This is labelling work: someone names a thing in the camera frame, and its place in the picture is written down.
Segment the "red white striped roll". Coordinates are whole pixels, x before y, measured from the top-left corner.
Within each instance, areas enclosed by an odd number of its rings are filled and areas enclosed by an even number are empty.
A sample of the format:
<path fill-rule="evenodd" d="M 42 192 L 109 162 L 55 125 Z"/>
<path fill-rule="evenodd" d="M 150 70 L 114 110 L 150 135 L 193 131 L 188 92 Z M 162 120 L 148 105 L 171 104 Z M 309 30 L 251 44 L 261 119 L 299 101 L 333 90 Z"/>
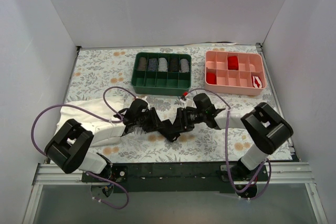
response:
<path fill-rule="evenodd" d="M 260 89 L 260 88 L 263 87 L 262 81 L 261 81 L 259 76 L 252 76 L 251 80 L 252 80 L 252 85 L 253 85 L 254 88 L 259 88 Z"/>

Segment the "green divided organizer tray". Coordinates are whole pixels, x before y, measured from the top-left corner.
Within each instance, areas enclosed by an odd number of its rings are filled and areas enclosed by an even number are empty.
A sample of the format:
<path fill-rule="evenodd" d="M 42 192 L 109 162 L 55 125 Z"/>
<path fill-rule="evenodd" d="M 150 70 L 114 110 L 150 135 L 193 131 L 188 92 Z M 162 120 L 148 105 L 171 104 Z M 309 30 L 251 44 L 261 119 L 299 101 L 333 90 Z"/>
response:
<path fill-rule="evenodd" d="M 146 71 L 138 71 L 140 57 L 146 57 Z M 166 58 L 168 61 L 168 72 L 147 71 L 150 58 Z M 172 58 L 179 60 L 179 72 L 169 72 L 169 61 Z M 180 72 L 180 60 L 187 59 L 190 63 L 190 71 Z M 187 92 L 192 82 L 192 58 L 188 54 L 167 54 L 159 52 L 140 52 L 136 55 L 131 78 L 131 85 L 137 94 L 179 96 Z"/>

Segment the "blue striped rolled underwear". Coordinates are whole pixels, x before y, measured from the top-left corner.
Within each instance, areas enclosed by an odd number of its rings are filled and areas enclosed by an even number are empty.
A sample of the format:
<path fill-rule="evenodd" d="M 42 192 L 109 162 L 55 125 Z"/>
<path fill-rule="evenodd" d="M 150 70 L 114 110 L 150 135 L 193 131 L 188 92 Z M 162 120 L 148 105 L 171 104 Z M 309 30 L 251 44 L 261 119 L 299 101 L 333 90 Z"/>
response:
<path fill-rule="evenodd" d="M 147 71 L 156 71 L 158 67 L 158 59 L 157 58 L 150 58 L 148 60 L 148 68 Z"/>

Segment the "brown rolled underwear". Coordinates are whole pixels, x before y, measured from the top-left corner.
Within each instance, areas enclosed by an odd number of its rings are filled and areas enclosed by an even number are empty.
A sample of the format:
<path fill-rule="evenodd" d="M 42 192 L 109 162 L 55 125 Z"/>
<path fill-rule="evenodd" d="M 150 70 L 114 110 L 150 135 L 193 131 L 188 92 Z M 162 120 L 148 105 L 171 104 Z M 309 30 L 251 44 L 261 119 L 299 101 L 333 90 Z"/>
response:
<path fill-rule="evenodd" d="M 147 59 L 146 57 L 140 57 L 138 62 L 138 71 L 146 71 Z"/>

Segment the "red rolled underwear lower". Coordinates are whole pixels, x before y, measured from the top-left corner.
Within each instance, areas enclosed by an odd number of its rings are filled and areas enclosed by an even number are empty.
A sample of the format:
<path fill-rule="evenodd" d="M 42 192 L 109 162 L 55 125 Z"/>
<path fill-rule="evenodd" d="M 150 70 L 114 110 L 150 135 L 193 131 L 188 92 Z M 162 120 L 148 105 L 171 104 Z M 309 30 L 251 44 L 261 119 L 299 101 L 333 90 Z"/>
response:
<path fill-rule="evenodd" d="M 215 85 L 216 84 L 216 74 L 215 73 L 212 73 L 212 72 L 207 72 L 206 73 L 206 82 L 208 84 L 212 84 L 212 85 Z"/>

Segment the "black underwear beige waistband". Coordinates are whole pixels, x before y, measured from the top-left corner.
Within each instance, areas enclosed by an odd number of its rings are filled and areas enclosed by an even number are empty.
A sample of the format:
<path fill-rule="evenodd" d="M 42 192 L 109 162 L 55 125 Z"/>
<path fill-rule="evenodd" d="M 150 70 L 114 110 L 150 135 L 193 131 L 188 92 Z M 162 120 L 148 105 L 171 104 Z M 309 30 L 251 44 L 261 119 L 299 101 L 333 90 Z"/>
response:
<path fill-rule="evenodd" d="M 171 143 L 180 137 L 180 133 L 173 127 L 169 119 L 162 121 L 162 127 L 159 129 L 159 133 Z"/>

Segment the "grey white rolled underwear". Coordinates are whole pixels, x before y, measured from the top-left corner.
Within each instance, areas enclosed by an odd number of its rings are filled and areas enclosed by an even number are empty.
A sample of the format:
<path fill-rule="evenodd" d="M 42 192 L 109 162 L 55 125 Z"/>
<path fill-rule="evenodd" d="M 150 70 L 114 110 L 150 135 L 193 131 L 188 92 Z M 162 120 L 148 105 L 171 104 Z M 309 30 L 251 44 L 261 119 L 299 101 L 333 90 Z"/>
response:
<path fill-rule="evenodd" d="M 187 59 L 180 60 L 180 72 L 187 73 L 190 71 L 190 63 Z"/>

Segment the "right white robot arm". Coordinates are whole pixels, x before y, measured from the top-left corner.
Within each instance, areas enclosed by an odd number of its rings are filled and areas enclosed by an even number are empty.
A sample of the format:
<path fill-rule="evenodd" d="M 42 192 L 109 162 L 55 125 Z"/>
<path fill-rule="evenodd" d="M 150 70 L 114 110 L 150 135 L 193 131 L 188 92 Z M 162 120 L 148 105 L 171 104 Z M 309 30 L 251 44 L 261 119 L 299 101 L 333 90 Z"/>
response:
<path fill-rule="evenodd" d="M 250 112 L 231 112 L 227 108 L 215 108 L 205 93 L 193 98 L 195 107 L 178 108 L 169 133 L 177 134 L 192 131 L 195 124 L 205 123 L 209 128 L 227 130 L 228 128 L 246 129 L 253 145 L 236 165 L 228 169 L 228 174 L 242 180 L 251 180 L 257 174 L 257 167 L 272 155 L 293 135 L 290 124 L 283 119 L 268 103 L 261 102 Z"/>

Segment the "red rolled underwear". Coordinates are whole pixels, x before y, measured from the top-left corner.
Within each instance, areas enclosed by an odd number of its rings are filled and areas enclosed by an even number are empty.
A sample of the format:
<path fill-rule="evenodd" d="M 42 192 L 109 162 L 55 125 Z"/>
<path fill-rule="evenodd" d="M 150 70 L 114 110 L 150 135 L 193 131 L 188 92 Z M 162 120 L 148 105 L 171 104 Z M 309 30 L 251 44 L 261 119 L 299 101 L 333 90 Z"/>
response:
<path fill-rule="evenodd" d="M 228 70 L 239 70 L 239 63 L 237 56 L 228 56 L 227 62 L 228 62 Z"/>
<path fill-rule="evenodd" d="M 212 84 L 212 85 L 215 85 L 216 84 L 216 74 L 215 73 L 212 73 L 212 72 L 207 72 L 206 73 L 206 82 L 208 84 Z"/>

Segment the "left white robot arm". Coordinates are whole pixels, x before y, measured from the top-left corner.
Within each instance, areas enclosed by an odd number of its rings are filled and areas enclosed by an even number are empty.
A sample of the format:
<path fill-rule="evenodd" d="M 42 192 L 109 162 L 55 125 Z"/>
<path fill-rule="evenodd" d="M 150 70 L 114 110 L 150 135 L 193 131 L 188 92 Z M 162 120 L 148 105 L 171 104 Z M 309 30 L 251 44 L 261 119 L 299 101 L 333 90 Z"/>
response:
<path fill-rule="evenodd" d="M 98 181 L 108 181 L 111 162 L 91 152 L 91 147 L 118 142 L 138 127 L 146 133 L 158 131 L 167 137 L 171 127 L 171 122 L 160 120 L 155 108 L 143 99 L 135 98 L 127 108 L 122 105 L 118 98 L 62 104 L 57 131 L 44 153 L 66 174 L 88 170 Z"/>

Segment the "white folded cloth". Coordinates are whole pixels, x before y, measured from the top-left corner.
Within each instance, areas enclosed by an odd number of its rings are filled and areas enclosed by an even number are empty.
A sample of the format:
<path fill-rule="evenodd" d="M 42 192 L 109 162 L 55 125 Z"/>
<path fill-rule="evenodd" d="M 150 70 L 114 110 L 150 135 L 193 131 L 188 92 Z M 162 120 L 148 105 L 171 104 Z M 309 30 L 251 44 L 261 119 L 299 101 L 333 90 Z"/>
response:
<path fill-rule="evenodd" d="M 78 109 L 70 108 L 70 105 L 80 107 L 108 121 L 105 122 Z M 87 101 L 73 101 L 61 108 L 57 129 L 60 129 L 68 119 L 74 119 L 79 122 L 85 130 L 93 133 L 94 137 L 90 145 L 91 147 L 118 144 L 121 141 L 125 125 L 121 122 L 112 124 L 111 122 L 116 119 L 114 117 L 115 115 L 116 113 L 108 108 L 102 98 Z"/>

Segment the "white grey striped roll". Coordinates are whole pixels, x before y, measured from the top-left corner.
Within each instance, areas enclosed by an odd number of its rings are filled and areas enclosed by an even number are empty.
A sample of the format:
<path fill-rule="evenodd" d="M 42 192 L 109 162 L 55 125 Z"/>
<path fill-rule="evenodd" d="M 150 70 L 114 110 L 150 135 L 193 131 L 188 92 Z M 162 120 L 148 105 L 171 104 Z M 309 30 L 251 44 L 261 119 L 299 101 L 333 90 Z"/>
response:
<path fill-rule="evenodd" d="M 162 57 L 158 59 L 157 70 L 159 72 L 168 72 L 168 61 L 166 58 Z"/>

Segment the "pink divided organizer tray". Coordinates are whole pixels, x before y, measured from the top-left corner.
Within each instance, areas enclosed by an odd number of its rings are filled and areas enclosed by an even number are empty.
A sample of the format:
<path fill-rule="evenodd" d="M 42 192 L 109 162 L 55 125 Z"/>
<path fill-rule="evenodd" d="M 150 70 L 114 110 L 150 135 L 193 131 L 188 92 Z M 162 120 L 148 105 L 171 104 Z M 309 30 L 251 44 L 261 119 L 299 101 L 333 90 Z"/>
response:
<path fill-rule="evenodd" d="M 239 70 L 228 70 L 228 56 L 237 56 Z M 216 84 L 206 82 L 206 73 L 216 74 Z M 259 76 L 263 87 L 254 88 L 252 76 Z M 246 52 L 227 52 L 210 50 L 205 55 L 205 88 L 224 93 L 257 96 L 267 87 L 264 64 L 261 55 Z"/>

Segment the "red rolled underwear upper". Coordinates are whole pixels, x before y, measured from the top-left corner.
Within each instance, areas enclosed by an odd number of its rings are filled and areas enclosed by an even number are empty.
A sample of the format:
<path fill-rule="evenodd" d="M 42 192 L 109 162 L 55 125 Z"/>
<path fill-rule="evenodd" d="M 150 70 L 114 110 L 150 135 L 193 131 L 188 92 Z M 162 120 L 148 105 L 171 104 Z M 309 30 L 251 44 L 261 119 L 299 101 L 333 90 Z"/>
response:
<path fill-rule="evenodd" d="M 227 62 L 228 62 L 228 70 L 239 70 L 239 63 L 237 56 L 228 56 Z"/>

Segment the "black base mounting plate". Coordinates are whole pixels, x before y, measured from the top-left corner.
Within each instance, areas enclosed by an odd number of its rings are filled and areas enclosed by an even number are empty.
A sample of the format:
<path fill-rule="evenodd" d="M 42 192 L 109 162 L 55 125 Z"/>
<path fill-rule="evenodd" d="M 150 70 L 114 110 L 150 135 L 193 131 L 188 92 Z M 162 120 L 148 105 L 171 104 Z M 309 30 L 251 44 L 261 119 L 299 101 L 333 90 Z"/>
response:
<path fill-rule="evenodd" d="M 216 191 L 233 194 L 223 181 L 223 162 L 119 163 L 111 180 L 128 192 Z"/>

